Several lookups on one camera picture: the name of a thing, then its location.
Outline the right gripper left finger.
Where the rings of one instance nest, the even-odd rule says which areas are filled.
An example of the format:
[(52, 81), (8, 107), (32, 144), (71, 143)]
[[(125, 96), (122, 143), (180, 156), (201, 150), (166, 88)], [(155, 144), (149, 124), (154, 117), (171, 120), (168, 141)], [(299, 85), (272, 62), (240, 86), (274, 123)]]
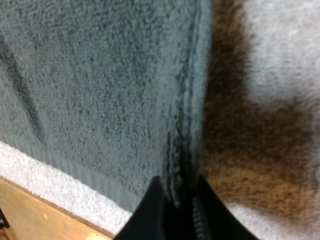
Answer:
[(167, 199), (159, 176), (152, 178), (140, 204), (116, 240), (179, 240), (179, 212)]

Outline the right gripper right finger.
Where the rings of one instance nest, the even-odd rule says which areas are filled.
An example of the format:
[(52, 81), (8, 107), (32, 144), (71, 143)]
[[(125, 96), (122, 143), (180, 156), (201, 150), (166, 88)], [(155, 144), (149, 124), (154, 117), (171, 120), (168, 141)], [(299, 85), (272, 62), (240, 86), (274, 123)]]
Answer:
[(196, 240), (257, 239), (228, 210), (202, 175), (192, 198), (192, 220)]

